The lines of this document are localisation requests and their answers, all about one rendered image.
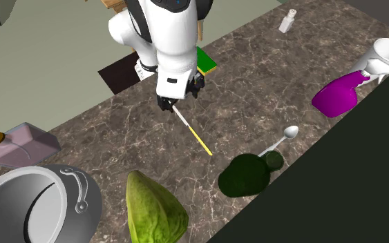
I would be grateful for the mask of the green and yellow sponge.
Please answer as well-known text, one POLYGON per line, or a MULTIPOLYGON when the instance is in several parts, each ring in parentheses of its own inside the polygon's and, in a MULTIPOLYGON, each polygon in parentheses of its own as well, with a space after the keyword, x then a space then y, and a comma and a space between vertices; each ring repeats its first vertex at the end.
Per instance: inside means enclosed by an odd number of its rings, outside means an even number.
POLYGON ((206 52, 197 47, 197 69, 203 75, 206 76, 217 67, 217 63, 209 57, 206 52))

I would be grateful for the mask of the white and yellow knife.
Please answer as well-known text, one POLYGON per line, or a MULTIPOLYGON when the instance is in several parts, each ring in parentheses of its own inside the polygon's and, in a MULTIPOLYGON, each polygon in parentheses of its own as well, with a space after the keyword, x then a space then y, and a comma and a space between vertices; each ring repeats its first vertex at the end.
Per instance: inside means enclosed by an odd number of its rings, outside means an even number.
POLYGON ((208 155, 213 156, 213 153, 209 150, 207 145, 202 141, 202 139, 198 136, 198 134, 195 132, 195 130, 191 127, 191 125, 188 123, 188 121, 183 117, 183 115, 180 113, 180 111, 176 108, 176 106, 172 105, 172 109, 174 113, 180 118, 180 120, 183 122, 183 124, 191 131, 191 133, 194 135, 194 137, 198 140, 200 145, 205 149, 205 151, 208 153, 208 155))

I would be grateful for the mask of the dark robot stand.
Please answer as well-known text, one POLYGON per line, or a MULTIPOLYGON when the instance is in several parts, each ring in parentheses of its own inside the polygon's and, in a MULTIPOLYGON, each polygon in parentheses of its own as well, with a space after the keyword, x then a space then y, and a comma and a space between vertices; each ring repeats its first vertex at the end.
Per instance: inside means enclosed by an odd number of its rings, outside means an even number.
POLYGON ((140 82, 140 78, 135 71, 135 64, 138 59, 138 54, 132 52, 121 60, 98 71, 98 74, 114 95, 140 82))

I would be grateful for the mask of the dark green round bottle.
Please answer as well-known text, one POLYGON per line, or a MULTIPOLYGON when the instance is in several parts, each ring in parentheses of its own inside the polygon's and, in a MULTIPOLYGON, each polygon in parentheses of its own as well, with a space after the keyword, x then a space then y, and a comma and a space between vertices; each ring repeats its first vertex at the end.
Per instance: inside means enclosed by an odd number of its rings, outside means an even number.
POLYGON ((267 151, 258 156, 244 153, 232 159, 218 176, 218 187, 227 197, 247 197, 261 193, 270 183, 271 173, 283 167, 283 156, 267 151))

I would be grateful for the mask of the silver spoon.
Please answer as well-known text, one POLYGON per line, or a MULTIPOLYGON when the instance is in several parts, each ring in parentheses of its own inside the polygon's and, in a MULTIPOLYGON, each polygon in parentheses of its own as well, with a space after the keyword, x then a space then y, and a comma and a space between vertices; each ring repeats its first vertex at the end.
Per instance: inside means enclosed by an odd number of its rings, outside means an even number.
POLYGON ((271 145, 269 148, 265 149, 262 153, 260 153, 258 156, 262 157, 266 152, 274 150, 281 142, 283 142, 286 139, 293 139, 298 134, 298 126, 289 126, 283 131, 283 137, 280 138, 276 143, 271 145))

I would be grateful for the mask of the small white bottle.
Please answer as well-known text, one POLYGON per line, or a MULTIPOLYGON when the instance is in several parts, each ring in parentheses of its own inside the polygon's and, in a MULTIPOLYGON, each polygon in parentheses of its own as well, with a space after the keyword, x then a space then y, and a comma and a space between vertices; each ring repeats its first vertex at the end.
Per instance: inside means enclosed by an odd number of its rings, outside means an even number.
POLYGON ((294 17, 296 15, 297 11, 295 9, 290 9, 287 15, 283 18, 279 30, 282 33, 286 33, 294 23, 294 17))

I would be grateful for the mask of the green cabbage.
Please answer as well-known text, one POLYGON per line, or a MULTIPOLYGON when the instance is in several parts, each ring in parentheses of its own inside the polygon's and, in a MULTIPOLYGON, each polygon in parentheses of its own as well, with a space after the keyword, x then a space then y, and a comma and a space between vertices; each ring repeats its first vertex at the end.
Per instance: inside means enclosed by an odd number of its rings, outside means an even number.
POLYGON ((128 174, 126 206, 132 243, 177 243, 188 228, 178 199, 140 171, 128 174))

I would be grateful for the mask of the purple spray bottle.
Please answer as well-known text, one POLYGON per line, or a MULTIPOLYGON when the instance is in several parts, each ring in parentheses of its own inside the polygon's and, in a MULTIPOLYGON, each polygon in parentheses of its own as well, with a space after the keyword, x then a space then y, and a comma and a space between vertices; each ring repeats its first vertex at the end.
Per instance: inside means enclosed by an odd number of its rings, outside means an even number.
POLYGON ((355 88, 389 75, 389 38, 377 39, 351 67, 350 72, 324 86, 312 98, 312 105, 326 117, 337 117, 358 102, 355 88))

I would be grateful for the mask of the grey metal pot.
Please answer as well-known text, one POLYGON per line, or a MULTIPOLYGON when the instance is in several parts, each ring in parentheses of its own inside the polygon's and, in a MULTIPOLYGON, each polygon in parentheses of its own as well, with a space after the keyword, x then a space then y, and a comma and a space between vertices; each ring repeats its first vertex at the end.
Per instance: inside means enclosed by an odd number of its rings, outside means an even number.
POLYGON ((68 165, 0 176, 0 243, 89 243, 102 213, 95 180, 68 165))

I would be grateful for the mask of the pink soap dispenser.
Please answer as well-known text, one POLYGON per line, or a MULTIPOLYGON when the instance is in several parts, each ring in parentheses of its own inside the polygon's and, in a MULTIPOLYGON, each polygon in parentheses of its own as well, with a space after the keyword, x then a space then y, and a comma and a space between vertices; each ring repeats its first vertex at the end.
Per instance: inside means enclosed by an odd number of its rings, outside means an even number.
POLYGON ((54 135, 28 122, 0 132, 0 166, 34 166, 60 150, 54 135))

